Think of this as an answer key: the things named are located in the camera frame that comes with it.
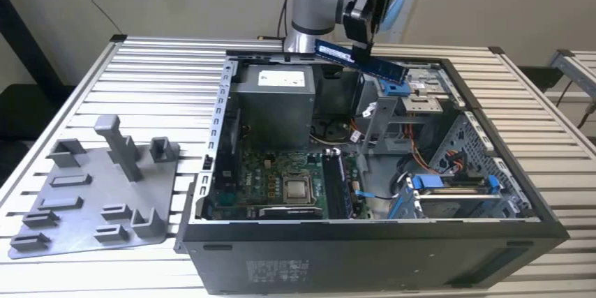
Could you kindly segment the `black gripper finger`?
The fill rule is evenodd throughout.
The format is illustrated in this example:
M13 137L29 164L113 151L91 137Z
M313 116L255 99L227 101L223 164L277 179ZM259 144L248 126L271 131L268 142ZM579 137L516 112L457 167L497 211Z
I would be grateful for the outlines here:
M364 64L368 62L372 52L372 43L361 43L353 41L352 44L352 59L356 63Z

